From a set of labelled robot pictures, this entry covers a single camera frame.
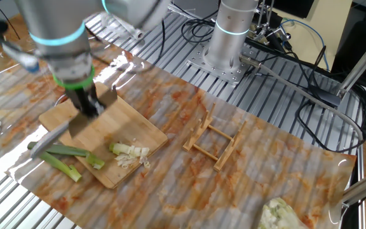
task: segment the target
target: wooden dish rack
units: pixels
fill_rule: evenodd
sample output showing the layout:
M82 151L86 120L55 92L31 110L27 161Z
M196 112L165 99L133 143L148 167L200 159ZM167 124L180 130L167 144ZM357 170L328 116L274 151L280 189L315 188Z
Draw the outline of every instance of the wooden dish rack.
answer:
M206 111L203 119L199 119L197 121L197 125L195 128L190 129L189 137L183 145L183 149L186 151L189 151L192 147L196 148L198 151L202 152L206 156L210 157L211 159L215 160L216 163L214 165L214 170L217 172L221 171L221 168L224 166L224 164L227 162L229 156L234 151L235 147L238 145L238 143L241 140L241 133L247 124L247 121L244 121L239 131L235 134L234 137L231 137L225 133L223 133L221 130L213 127L211 125L211 122L213 121L212 114L215 109L215 102L213 103L213 106L211 108L211 112L208 110ZM196 144L196 141L201 137L201 135L204 133L204 131L209 128L210 130L213 130L214 132L220 134L221 136L227 138L229 140L229 144L227 148L224 150L220 158L217 158L216 156L212 155L211 153L207 152L206 150L202 149L200 146Z

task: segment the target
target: blue cable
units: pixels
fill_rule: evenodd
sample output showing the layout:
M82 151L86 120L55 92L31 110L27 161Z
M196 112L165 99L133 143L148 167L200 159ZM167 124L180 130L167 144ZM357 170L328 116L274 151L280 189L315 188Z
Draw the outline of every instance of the blue cable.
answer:
M312 31L314 31L317 35L318 35L318 37L321 39L321 41L322 41L322 44L323 44L323 47L324 47L324 40L323 40L323 38L322 38L322 36L314 29L314 28L312 28L312 26L310 26L310 25L308 25L308 24L305 24L305 23L303 23L303 22L301 22L301 21L298 21L298 20L294 20L294 19L289 19L289 20L286 20L286 21L284 21L284 22L282 22L281 24L280 24L280 27L283 29L283 31L285 31L285 29L283 28L283 24L284 23L287 23L287 22L298 22L298 23L300 23L300 24L302 24L302 25L304 25L304 26L306 26L306 27L309 27ZM326 65L326 67L327 67L327 71L329 71L329 63L327 62L327 58L326 58L326 56L325 56L325 53L324 53L324 62L325 62L325 65Z
M281 28L282 28L282 30L284 31L284 33L286 33L285 32L285 29L283 28L283 26L282 25L279 25ZM282 47L284 47L285 46L285 42L284 41L282 41Z

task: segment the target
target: metal mounting plate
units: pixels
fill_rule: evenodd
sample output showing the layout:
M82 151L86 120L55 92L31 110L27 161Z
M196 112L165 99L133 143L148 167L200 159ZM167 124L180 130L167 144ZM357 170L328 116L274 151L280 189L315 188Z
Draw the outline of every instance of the metal mounting plate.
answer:
M237 85L242 77L244 77L244 73L249 69L249 65L245 63L241 63L240 67L237 69L217 69L210 64L207 64L203 60L203 49L204 45L198 45L188 56L187 56L187 63L191 64L192 66L201 69L207 73L210 73L212 76L220 78L223 81L228 82L232 85ZM253 51L250 48L243 47L242 53L245 55L251 55Z

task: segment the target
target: green onion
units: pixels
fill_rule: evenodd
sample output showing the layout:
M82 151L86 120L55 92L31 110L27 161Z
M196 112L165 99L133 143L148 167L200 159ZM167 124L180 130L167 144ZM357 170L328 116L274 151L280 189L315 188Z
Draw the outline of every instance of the green onion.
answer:
M67 166L65 163L61 162L59 159L55 158L47 152L43 152L40 158L54 168L64 172L71 179L73 179L73 181L78 182L81 179L80 173L73 165Z
M32 149L37 142L30 142L28 144L28 149ZM86 161L94 168L94 169L101 169L105 162L99 159L97 156L92 154L90 151L85 149L79 149L70 146L63 146L63 145L51 145L46 152L54 153L59 155L69 155L69 156L82 156L86 158Z
M28 149L32 149L33 147L35 147L36 144L37 144L37 142L30 142L28 144ZM87 153L89 153L89 151L85 150L85 149L79 149L79 148L75 148L75 147L56 145L56 144L52 144L46 150L46 152L60 154L60 155L83 156L83 157L85 157L87 155Z
M97 156L95 156L94 154L87 152L86 155L86 161L93 166L94 169L101 169L105 162L99 158L97 158Z
M115 153L116 155L119 155L119 153L129 154L130 148L131 146L120 143L110 144L109 146L109 150Z

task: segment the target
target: black knob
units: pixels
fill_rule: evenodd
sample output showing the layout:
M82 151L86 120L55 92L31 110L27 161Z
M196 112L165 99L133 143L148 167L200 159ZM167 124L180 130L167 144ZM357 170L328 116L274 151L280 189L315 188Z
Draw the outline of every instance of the black knob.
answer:
M8 30L8 23L4 20L0 20L0 34L4 34Z

